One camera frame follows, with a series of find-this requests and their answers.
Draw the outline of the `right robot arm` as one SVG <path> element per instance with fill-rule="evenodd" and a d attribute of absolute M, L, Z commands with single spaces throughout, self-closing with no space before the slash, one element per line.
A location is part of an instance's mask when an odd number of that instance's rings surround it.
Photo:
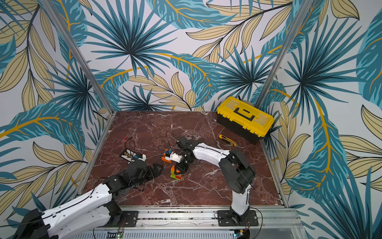
<path fill-rule="evenodd" d="M 175 165 L 175 173 L 186 173 L 196 159 L 218 166 L 232 190 L 231 214 L 242 221 L 250 211 L 249 195 L 255 177 L 255 171 L 245 155 L 238 149 L 218 149 L 203 142 L 192 142 L 185 137 L 177 139 L 177 146 L 183 155 Z"/>

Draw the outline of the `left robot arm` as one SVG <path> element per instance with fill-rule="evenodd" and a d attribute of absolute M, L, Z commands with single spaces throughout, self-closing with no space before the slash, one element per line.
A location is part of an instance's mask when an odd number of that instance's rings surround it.
<path fill-rule="evenodd" d="M 109 176 L 89 192 L 52 209 L 29 211 L 14 234 L 15 239 L 71 239 L 105 225 L 125 222 L 115 199 L 162 174 L 163 166 L 136 160 L 122 172 Z"/>

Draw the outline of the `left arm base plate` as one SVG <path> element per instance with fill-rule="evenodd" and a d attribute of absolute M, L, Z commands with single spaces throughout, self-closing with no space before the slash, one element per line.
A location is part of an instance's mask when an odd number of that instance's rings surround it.
<path fill-rule="evenodd" d="M 121 211 L 112 214 L 109 221 L 101 227 L 134 228 L 138 219 L 138 211 Z"/>

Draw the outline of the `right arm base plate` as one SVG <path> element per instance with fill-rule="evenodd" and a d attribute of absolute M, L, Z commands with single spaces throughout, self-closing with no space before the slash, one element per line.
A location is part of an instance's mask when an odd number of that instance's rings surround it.
<path fill-rule="evenodd" d="M 219 210 L 216 212 L 215 217 L 220 227 L 251 227 L 259 225 L 256 212 L 253 210 L 248 210 L 241 216 L 232 210 Z"/>

